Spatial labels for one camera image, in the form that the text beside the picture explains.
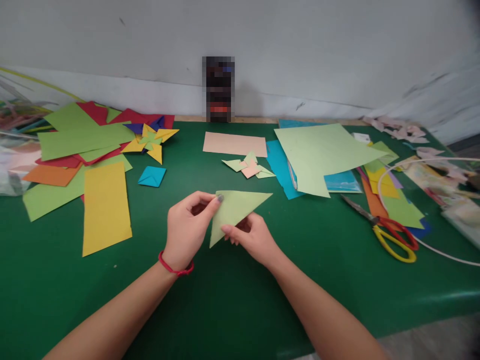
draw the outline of blue origami piece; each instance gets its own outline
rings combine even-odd
[[[165,116],[159,117],[157,120],[152,122],[149,126],[155,131],[158,131],[159,129],[165,129]]]
[[[140,134],[140,135],[142,134],[142,131],[144,129],[144,125],[142,123],[140,123],[140,124],[123,124],[123,126],[126,126],[127,128],[129,128],[131,131],[133,131],[134,134]]]
[[[147,166],[138,180],[139,185],[147,185],[158,188],[167,169],[162,167]]]

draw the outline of red scissors handle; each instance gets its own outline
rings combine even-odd
[[[403,226],[401,223],[398,223],[396,222],[395,220],[392,220],[392,219],[389,219],[389,218],[386,218],[386,217],[381,217],[379,216],[378,217],[380,219],[378,225],[380,226],[383,226],[383,227],[386,227],[387,230],[393,234],[393,236],[398,240],[400,241],[402,244],[404,244],[405,246],[407,246],[408,248],[412,249],[413,251],[417,251],[419,249],[419,243],[417,242],[417,240],[415,240],[414,236],[412,235],[412,233],[410,231],[407,230],[407,228],[405,226]],[[402,232],[404,232],[406,234],[406,237],[408,238],[408,240],[410,240],[410,243],[408,243],[398,232],[396,232],[391,226],[390,224],[392,225],[396,225]]]

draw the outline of person's left hand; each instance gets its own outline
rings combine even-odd
[[[185,269],[200,249],[210,220],[223,195],[195,191],[168,211],[168,233],[163,260],[175,271]]]

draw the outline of red bracelet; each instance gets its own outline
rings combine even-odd
[[[162,254],[164,253],[164,250],[162,250],[160,252],[160,254],[158,255],[158,261],[160,262],[160,264],[162,264],[165,269],[167,269],[169,272],[171,272],[172,274],[176,274],[177,276],[184,276],[184,275],[188,275],[190,274],[193,270],[194,270],[194,261],[192,260],[190,265],[187,266],[187,268],[185,270],[182,270],[182,271],[175,271],[173,270],[163,259],[162,259]]]

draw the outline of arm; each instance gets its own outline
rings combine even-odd
[[[190,264],[221,200],[197,191],[168,211],[162,258],[173,270]],[[121,359],[177,278],[157,262],[65,336],[45,359]]]
[[[238,227],[222,226],[225,239],[270,270],[321,359],[387,359],[369,331],[280,250],[261,216],[251,213]]]

